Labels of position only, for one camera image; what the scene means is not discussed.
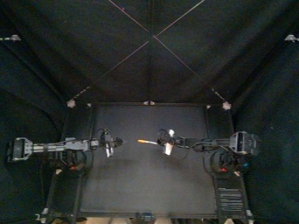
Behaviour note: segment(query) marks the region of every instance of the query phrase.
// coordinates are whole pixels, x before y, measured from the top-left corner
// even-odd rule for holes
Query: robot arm
[[[113,156],[113,148],[120,146],[122,140],[112,137],[109,131],[102,129],[100,139],[78,140],[73,137],[65,138],[58,143],[33,143],[25,137],[17,137],[6,147],[5,160],[8,163],[26,160],[29,157],[46,153],[46,157],[61,166],[72,166],[81,159],[85,152],[102,148],[106,157]]]

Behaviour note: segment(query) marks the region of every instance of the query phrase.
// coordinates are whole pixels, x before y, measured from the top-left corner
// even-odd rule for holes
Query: black tent
[[[228,102],[263,150],[245,176],[256,217],[299,222],[299,3],[6,1],[0,4],[1,158],[16,137],[61,138],[66,102]],[[5,39],[17,35],[21,41]],[[42,209],[40,163],[1,165],[0,221]]]

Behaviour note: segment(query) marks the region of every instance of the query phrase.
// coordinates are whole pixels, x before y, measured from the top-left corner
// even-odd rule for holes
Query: metal bracket
[[[152,221],[154,219],[154,216],[150,213],[136,213],[134,217],[145,222]]]

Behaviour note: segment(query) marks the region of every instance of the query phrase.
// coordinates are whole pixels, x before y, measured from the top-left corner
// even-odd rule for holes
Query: black fabric wall
[[[0,36],[16,34],[0,14]],[[16,137],[60,140],[65,106],[25,42],[0,42],[0,222],[33,218],[42,209],[49,169],[36,161],[5,164],[5,145]]]
[[[247,192],[253,214],[273,223],[299,221],[297,67],[299,45],[283,44],[256,71],[233,117],[236,129],[263,140],[247,174]]]

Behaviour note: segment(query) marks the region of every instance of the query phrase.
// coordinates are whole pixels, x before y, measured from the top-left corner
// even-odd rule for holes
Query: light
[[[220,171],[221,171],[221,172],[228,172],[228,169],[226,169],[225,167],[221,167],[221,168],[220,168]]]
[[[244,168],[248,168],[248,163],[244,163],[244,164],[243,164],[243,167],[244,167]]]

